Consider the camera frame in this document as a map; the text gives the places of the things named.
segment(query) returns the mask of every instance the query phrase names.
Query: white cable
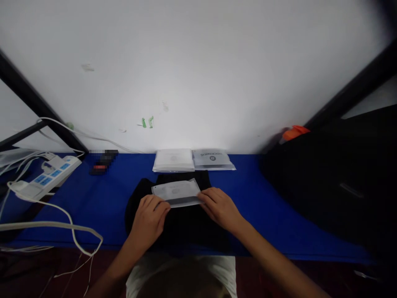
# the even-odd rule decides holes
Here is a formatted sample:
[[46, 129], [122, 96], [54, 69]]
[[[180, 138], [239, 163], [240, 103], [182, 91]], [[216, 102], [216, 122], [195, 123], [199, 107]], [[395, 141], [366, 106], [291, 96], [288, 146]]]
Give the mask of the white cable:
[[31, 246], [27, 248], [6, 248], [6, 247], [0, 247], [0, 251], [2, 252], [40, 252], [44, 250], [48, 250], [54, 248], [53, 246]]
[[[39, 155], [39, 154], [41, 154], [41, 153], [43, 153], [43, 152], [42, 152], [42, 151], [36, 151], [36, 152], [34, 152], [34, 154], [37, 154], [37, 155]], [[19, 170], [19, 168], [21, 167], [21, 165], [22, 165], [27, 159], [29, 159], [29, 158], [31, 158], [31, 157], [32, 157], [32, 156], [26, 157], [26, 158], [23, 160], [23, 162], [19, 165], [18, 170]], [[21, 161], [21, 159], [18, 159], [18, 160], [16, 160], [16, 161], [10, 163], [10, 164], [0, 173], [0, 176], [1, 176], [2, 174], [4, 174], [5, 172], [7, 172], [8, 168], [9, 168], [10, 166], [12, 166], [13, 164], [18, 163], [18, 162], [20, 162], [20, 161]]]
[[7, 190], [7, 192], [6, 192], [6, 194], [5, 194], [5, 197], [4, 197], [4, 200], [3, 200], [3, 203], [1, 204], [1, 209], [0, 209], [0, 221], [1, 221], [1, 216], [3, 215], [5, 203], [6, 203], [6, 201], [7, 201], [9, 195], [10, 195], [10, 190]]
[[[14, 190], [14, 189], [12, 188], [12, 182], [7, 182], [7, 186], [8, 186], [8, 188], [9, 188], [10, 190], [12, 190], [13, 192], [18, 193], [18, 191]], [[34, 200], [32, 200], [32, 199], [30, 199], [30, 198], [28, 198], [28, 197], [25, 197], [25, 196], [23, 196], [23, 195], [21, 195], [21, 194], [18, 194], [18, 197], [19, 197], [20, 199], [24, 200], [24, 201], [28, 201], [28, 202], [31, 202], [31, 203], [39, 203], [39, 204], [43, 204], [43, 205], [48, 205], [48, 206], [51, 206], [51, 207], [54, 207], [54, 208], [59, 209], [60, 211], [62, 211], [63, 213], [66, 214], [66, 216], [67, 216], [68, 219], [69, 219], [70, 224], [73, 225], [72, 218], [71, 218], [70, 214], [69, 214], [65, 209], [63, 209], [63, 208], [61, 208], [61, 207], [59, 207], [59, 206], [57, 206], [57, 205], [51, 204], [51, 203], [46, 203], [46, 202], [42, 202], [42, 201], [34, 201]], [[92, 254], [90, 254], [89, 252], [85, 251], [85, 250], [80, 246], [80, 244], [77, 242], [76, 235], [75, 235], [75, 233], [74, 233], [74, 229], [72, 229], [72, 236], [73, 236], [73, 241], [74, 241], [74, 243], [76, 244], [76, 246], [78, 247], [78, 249], [80, 249], [80, 251], [81, 251], [83, 254], [85, 254], [85, 255], [87, 255], [87, 256], [91, 256]]]
[[[46, 134], [43, 133], [41, 130], [39, 130], [38, 132], [41, 133], [43, 136], [45, 136], [47, 139], [50, 139], [51, 141], [54, 141], [55, 143], [58, 143], [58, 144], [60, 144], [60, 145], [62, 145], [62, 146], [65, 146], [65, 145], [66, 145], [66, 144], [64, 144], [64, 143], [62, 143], [62, 142], [60, 142], [60, 141], [58, 141], [58, 140], [53, 139], [53, 138], [50, 137], [49, 135], [46, 135]], [[77, 150], [77, 149], [73, 149], [73, 148], [71, 148], [71, 147], [70, 147], [70, 149], [72, 149], [73, 151], [76, 151], [76, 152], [81, 152], [81, 154], [78, 155], [77, 157], [81, 157], [81, 156], [83, 156], [83, 155], [85, 154], [84, 151]]]
[[87, 285], [87, 289], [86, 292], [84, 293], [83, 297], [86, 296], [88, 288], [90, 287], [90, 281], [91, 281], [91, 267], [92, 267], [92, 261], [94, 260], [94, 256], [91, 257], [91, 264], [90, 264], [90, 275], [88, 276], [88, 285]]
[[0, 224], [0, 231], [19, 230], [19, 229], [24, 229], [24, 228], [38, 228], [38, 227], [67, 228], [67, 229], [71, 229], [72, 231], [78, 230], [78, 231], [90, 232], [91, 234], [93, 234], [100, 240], [97, 248], [94, 250], [94, 252], [92, 254], [90, 254], [88, 252], [83, 252], [83, 253], [86, 253], [90, 257], [92, 257], [94, 254], [97, 253], [97, 251], [99, 250], [99, 248], [103, 242], [103, 237], [100, 234], [98, 234], [94, 229], [87, 228], [84, 226], [78, 226], [78, 225], [70, 224], [70, 223], [61, 223], [61, 222], [57, 222], [57, 221], [31, 221], [31, 222], [21, 222], [21, 223], [3, 223], [3, 224]]
[[110, 143], [112, 143], [113, 145], [115, 145], [115, 146], [117, 146], [117, 147], [119, 147], [119, 148], [121, 148], [121, 149], [124, 149], [125, 151], [131, 152], [131, 153], [143, 153], [143, 152], [140, 152], [140, 151], [134, 151], [134, 150], [128, 149], [128, 148], [126, 148], [126, 147], [124, 147], [124, 146], [122, 146], [122, 145], [120, 145], [120, 144], [118, 144], [118, 143], [116, 143], [116, 142], [113, 142], [113, 141], [110, 140], [110, 139], [99, 138], [99, 137], [93, 137], [93, 136], [87, 135], [87, 134], [82, 133], [82, 132], [76, 132], [76, 131], [70, 129], [69, 127], [67, 127], [66, 125], [62, 124], [61, 122], [59, 122], [59, 121], [57, 121], [57, 120], [54, 120], [54, 119], [52, 119], [52, 118], [49, 118], [49, 117], [40, 117], [40, 118], [37, 120], [37, 122], [39, 122], [39, 120], [42, 120], [42, 119], [47, 119], [47, 120], [51, 120], [51, 121], [53, 121], [53, 122], [55, 122], [55, 123], [58, 123], [59, 125], [63, 126], [64, 128], [66, 128], [67, 130], [71, 131], [71, 132], [74, 133], [74, 134], [81, 135], [81, 136], [83, 136], [83, 137], [88, 137], [88, 138], [91, 138], [91, 139], [96, 139], [96, 140], [99, 140], [99, 141], [110, 142]]
[[54, 275], [54, 278], [60, 277], [62, 275], [66, 275], [66, 274], [75, 273], [77, 270], [79, 270], [81, 267], [83, 267], [90, 259], [91, 259], [91, 257], [89, 257], [79, 268], [77, 268], [77, 269], [75, 269], [73, 271], [70, 271], [70, 272], [65, 272], [65, 273], [61, 273], [61, 274], [58, 274], [58, 275]]
[[[13, 181], [13, 182], [17, 182], [17, 181], [25, 174], [25, 172], [28, 170], [28, 168], [30, 167], [30, 165], [32, 164], [32, 162], [33, 162], [34, 160], [40, 158], [39, 156], [41, 156], [41, 155], [35, 155], [35, 156], [36, 156], [36, 158], [31, 159], [31, 160], [26, 164], [25, 168], [24, 168], [23, 171], [19, 174], [18, 178], [15, 179], [15, 181]], [[31, 158], [31, 157], [28, 157], [28, 158], [24, 159], [24, 160], [22, 161], [22, 164], [23, 164], [27, 159], [29, 159], [29, 158]], [[2, 215], [3, 215], [5, 203], [7, 202], [7, 199], [8, 199], [8, 197], [9, 197], [9, 195], [10, 195], [10, 189], [9, 189], [9, 190], [7, 191], [7, 193], [5, 194], [5, 197], [4, 197], [4, 200], [3, 200], [3, 204], [1, 205], [1, 209], [0, 209], [0, 221], [1, 221], [1, 217], [2, 217]]]

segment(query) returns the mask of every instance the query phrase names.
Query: plastic bag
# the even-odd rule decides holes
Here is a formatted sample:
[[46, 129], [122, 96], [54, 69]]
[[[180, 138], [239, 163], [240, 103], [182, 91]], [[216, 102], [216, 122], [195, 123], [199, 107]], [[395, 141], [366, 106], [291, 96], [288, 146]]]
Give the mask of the plastic bag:
[[162, 149], [156, 153], [153, 172], [194, 172], [190, 149]]
[[198, 171], [235, 170], [236, 167], [222, 149], [193, 150], [194, 169]]
[[176, 181], [152, 187], [152, 194], [167, 201], [171, 208], [201, 204], [197, 194], [200, 188], [193, 178], [189, 181]]

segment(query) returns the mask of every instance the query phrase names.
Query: black metal frame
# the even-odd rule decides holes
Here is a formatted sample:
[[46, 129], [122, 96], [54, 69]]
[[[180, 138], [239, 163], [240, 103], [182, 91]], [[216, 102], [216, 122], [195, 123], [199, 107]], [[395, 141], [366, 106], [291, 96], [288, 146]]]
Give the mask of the black metal frame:
[[[51, 109], [51, 107], [41, 98], [34, 88], [24, 79], [17, 71], [16, 67], [0, 51], [0, 79], [38, 116], [48, 117], [61, 123], [62, 120]], [[27, 136], [39, 131], [41, 128], [48, 126], [55, 132], [62, 141], [70, 148], [88, 153], [88, 149], [66, 128], [56, 124], [53, 121], [39, 122], [8, 139], [0, 142], [0, 149], [10, 148], [16, 142]]]
[[342, 117], [361, 100], [397, 74], [397, 39], [330, 100], [305, 127], [320, 128]]

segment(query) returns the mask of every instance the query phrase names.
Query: packaged item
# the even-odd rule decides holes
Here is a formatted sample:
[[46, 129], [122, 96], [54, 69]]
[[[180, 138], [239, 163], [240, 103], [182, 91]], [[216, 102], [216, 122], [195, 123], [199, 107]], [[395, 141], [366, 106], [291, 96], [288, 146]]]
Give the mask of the packaged item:
[[197, 194], [200, 188], [193, 178], [189, 181], [176, 181], [152, 187], [152, 194], [167, 201], [171, 208], [201, 204]]
[[193, 150], [194, 169], [198, 171], [221, 171], [235, 170], [226, 150], [222, 149], [201, 149]]
[[153, 172], [194, 172], [190, 149], [162, 149], [156, 153]]

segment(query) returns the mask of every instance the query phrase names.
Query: black bag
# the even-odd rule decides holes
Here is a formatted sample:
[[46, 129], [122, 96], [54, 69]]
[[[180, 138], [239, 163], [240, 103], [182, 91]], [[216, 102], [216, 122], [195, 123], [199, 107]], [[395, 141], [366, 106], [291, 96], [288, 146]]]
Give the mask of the black bag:
[[385, 259], [396, 247], [396, 156], [397, 105], [278, 145], [261, 170], [301, 215]]

